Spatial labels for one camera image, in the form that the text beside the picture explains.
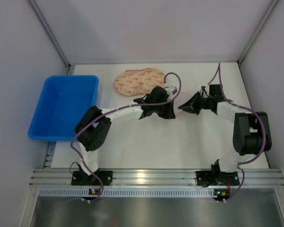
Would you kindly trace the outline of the pink trimmed mesh laundry bag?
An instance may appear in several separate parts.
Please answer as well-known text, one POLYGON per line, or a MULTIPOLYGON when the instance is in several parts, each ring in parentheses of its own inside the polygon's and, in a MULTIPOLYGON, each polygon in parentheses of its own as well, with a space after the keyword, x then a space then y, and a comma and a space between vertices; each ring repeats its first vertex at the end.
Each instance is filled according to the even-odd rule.
POLYGON ((187 93, 187 92, 180 92, 179 93, 178 97, 174 101, 175 116, 179 116, 180 114, 182 114, 183 110, 178 109, 178 107, 180 105, 184 104, 185 102, 187 102, 191 97, 192 97, 192 95, 187 93))

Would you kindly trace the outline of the floral orange laundry bag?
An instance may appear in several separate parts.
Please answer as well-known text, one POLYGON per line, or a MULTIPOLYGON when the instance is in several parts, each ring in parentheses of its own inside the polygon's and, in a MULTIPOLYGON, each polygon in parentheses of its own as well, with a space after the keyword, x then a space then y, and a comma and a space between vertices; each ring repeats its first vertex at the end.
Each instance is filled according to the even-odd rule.
POLYGON ((124 96, 149 94, 156 86, 164 87, 165 74, 158 69, 126 70, 114 81, 117 92, 124 96))

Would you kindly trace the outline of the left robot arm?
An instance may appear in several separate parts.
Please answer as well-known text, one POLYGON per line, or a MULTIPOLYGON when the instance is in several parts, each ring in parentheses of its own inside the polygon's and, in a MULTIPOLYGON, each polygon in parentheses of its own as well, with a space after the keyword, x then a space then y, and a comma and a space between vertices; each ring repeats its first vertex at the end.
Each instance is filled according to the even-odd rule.
POLYGON ((75 127, 75 140, 79 142, 80 148, 77 150, 81 159, 80 171, 90 176, 99 169, 99 148, 104 144, 112 126, 129 120, 140 120, 152 114, 167 120, 175 119, 173 104, 177 95, 174 86, 156 86, 150 94, 119 108, 90 107, 75 127))

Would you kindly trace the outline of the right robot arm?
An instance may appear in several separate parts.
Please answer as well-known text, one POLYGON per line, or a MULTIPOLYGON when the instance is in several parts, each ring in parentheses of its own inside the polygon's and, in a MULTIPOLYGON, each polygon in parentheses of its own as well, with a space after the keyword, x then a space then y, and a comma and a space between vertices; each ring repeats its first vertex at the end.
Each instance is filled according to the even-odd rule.
POLYGON ((201 110, 210 110, 233 123, 233 147, 211 165, 214 175, 236 172, 240 165, 255 161, 272 147, 267 113, 234 104, 224 97, 221 85, 210 85, 209 91, 202 86, 178 109, 196 115, 201 110))

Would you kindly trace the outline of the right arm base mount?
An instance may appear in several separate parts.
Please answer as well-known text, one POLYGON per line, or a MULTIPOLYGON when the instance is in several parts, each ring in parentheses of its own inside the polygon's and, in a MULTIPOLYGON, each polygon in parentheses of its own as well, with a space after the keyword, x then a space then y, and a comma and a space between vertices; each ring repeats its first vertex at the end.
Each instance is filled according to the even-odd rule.
POLYGON ((212 170, 203 170, 196 172, 197 185, 202 187, 209 186, 239 186, 240 180, 237 172, 214 173, 212 170))

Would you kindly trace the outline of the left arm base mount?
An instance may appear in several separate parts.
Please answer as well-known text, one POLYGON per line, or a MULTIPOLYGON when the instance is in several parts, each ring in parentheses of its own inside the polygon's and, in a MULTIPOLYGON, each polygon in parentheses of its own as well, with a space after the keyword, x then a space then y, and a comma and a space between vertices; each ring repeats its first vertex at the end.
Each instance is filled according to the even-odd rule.
MULTIPOLYGON (((109 186, 113 180, 112 171, 97 170, 95 175, 101 180, 104 186, 109 186)), ((93 175, 88 175, 83 170, 72 173, 71 185, 73 186, 100 186, 100 181, 93 175)))

